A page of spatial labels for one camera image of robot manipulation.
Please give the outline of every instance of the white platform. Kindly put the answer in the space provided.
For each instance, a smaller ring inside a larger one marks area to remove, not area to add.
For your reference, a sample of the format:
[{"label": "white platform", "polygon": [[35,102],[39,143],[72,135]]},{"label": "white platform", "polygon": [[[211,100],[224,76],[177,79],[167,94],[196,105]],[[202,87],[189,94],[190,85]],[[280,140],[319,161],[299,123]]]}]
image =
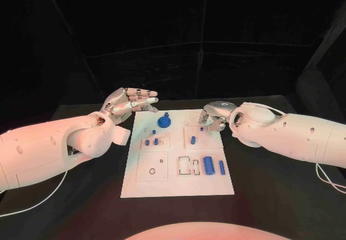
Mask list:
[{"label": "white platform", "polygon": [[[235,194],[221,133],[201,131],[201,111],[188,109],[136,113],[121,198]],[[160,128],[157,119],[166,112],[172,124]],[[196,137],[195,144],[190,143],[192,136]],[[214,175],[205,172],[206,156],[212,157]],[[221,174],[219,160],[224,161],[225,175]]]}]

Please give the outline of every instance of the round hole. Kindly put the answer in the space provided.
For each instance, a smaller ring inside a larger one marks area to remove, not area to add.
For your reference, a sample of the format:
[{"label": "round hole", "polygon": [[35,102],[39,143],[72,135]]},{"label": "round hole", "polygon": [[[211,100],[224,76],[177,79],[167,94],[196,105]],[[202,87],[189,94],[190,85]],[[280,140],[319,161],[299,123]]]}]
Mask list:
[{"label": "round hole", "polygon": [[16,147],[16,151],[19,154],[23,154],[23,148],[20,146]]},{"label": "round hole", "polygon": [[52,142],[53,145],[56,144],[56,139],[55,139],[53,136],[51,136],[51,142]]}]

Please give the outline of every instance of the blue object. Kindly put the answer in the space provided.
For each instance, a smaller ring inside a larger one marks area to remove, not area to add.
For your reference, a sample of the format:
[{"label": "blue object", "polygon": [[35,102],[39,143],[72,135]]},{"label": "blue object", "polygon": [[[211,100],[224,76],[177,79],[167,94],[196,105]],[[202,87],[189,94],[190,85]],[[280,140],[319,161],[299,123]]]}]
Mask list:
[{"label": "blue object", "polygon": [[203,169],[206,175],[215,174],[215,166],[214,166],[214,160],[211,156],[203,157]]},{"label": "blue object", "polygon": [[190,144],[193,145],[195,143],[196,143],[196,137],[192,136],[192,138],[190,138]]},{"label": "blue object", "polygon": [[218,164],[219,164],[219,170],[221,170],[221,175],[226,175],[225,173],[225,166],[224,166],[224,161],[218,161]]},{"label": "blue object", "polygon": [[165,113],[165,116],[162,116],[157,120],[157,125],[160,128],[167,128],[172,124],[172,119],[169,118],[169,113]]}]

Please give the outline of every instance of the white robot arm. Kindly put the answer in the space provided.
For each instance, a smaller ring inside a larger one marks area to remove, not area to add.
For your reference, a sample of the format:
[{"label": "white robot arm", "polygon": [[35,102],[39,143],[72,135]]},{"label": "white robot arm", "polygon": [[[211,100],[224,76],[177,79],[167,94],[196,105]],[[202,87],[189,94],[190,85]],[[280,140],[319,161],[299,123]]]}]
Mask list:
[{"label": "white robot arm", "polygon": [[87,116],[49,121],[0,135],[0,191],[52,178],[100,157],[111,143],[126,145],[130,130],[117,126],[134,111],[157,112],[157,92],[120,88],[101,110]]},{"label": "white robot arm", "polygon": [[322,118],[284,114],[274,108],[245,102],[239,107],[211,102],[199,117],[209,131],[222,131],[226,123],[232,136],[250,147],[264,147],[296,160],[346,168],[346,125]]}]

